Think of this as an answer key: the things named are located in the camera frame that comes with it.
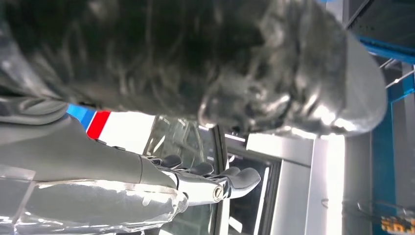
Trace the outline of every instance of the red stripe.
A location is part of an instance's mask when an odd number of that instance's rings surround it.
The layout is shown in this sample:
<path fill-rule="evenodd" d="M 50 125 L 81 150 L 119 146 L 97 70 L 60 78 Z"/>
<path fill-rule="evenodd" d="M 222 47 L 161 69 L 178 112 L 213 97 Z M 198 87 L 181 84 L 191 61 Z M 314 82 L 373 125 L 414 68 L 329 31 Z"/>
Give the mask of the red stripe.
<path fill-rule="evenodd" d="M 105 123 L 107 122 L 109 116 L 110 112 L 96 112 L 87 131 L 87 135 L 91 139 L 99 138 L 99 135 L 101 135 L 102 129 L 104 129 Z"/>

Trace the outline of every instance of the window frame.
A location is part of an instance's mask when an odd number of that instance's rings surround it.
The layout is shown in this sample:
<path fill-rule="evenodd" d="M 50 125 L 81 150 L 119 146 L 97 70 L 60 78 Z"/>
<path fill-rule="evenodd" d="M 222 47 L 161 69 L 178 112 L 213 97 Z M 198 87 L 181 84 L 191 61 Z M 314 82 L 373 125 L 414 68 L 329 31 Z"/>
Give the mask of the window frame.
<path fill-rule="evenodd" d="M 246 150 L 240 146 L 228 146 L 227 153 L 232 153 L 244 158 L 256 159 L 264 161 L 270 167 L 268 174 L 268 185 L 266 189 L 266 195 L 268 198 L 272 198 L 268 204 L 265 204 L 262 210 L 261 220 L 259 224 L 258 235 L 269 235 L 271 232 L 271 226 L 274 217 L 274 208 L 277 201 L 277 190 L 281 173 L 282 159 L 278 157 L 269 156 L 266 154 Z"/>

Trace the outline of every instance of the glass panel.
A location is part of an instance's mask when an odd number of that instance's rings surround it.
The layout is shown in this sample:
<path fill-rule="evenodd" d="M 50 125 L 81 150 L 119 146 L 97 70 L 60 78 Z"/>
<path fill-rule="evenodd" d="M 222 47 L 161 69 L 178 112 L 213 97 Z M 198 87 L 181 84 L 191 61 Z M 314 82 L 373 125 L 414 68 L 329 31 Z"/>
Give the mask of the glass panel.
<path fill-rule="evenodd" d="M 218 168 L 214 135 L 196 122 L 172 117 L 157 117 L 145 154 L 161 159 L 168 155 L 182 158 L 183 167 L 191 168 L 201 162 L 210 162 Z M 214 231 L 217 206 L 189 207 L 172 222 L 164 224 L 160 235 L 210 235 Z"/>
<path fill-rule="evenodd" d="M 269 179 L 269 165 L 254 158 L 228 153 L 229 166 L 241 170 L 251 167 L 261 175 L 261 182 L 246 196 L 231 200 L 229 234 L 230 235 L 257 235 L 261 216 L 263 214 L 264 199 L 267 194 Z"/>

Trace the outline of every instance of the car windshield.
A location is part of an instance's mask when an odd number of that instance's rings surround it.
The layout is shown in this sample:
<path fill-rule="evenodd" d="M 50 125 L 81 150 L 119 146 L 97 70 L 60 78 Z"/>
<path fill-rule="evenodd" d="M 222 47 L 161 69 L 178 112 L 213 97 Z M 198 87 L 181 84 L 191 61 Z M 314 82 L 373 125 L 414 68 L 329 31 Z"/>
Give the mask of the car windshield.
<path fill-rule="evenodd" d="M 186 168 L 210 162 L 215 172 L 218 171 L 213 131 L 185 119 L 156 117 L 144 153 L 161 159 L 178 155 L 182 159 L 182 167 Z M 160 235 L 211 235 L 216 210 L 216 204 L 189 207 L 172 222 L 164 224 Z"/>

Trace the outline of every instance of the white stripe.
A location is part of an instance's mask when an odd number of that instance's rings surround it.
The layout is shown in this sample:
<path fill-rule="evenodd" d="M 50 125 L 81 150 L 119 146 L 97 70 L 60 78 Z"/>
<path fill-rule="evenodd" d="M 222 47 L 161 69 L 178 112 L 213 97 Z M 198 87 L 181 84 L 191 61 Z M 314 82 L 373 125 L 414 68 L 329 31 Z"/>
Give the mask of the white stripe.
<path fill-rule="evenodd" d="M 142 154 L 150 138 L 154 118 L 138 112 L 111 112 L 99 139 L 108 146 L 119 146 Z"/>

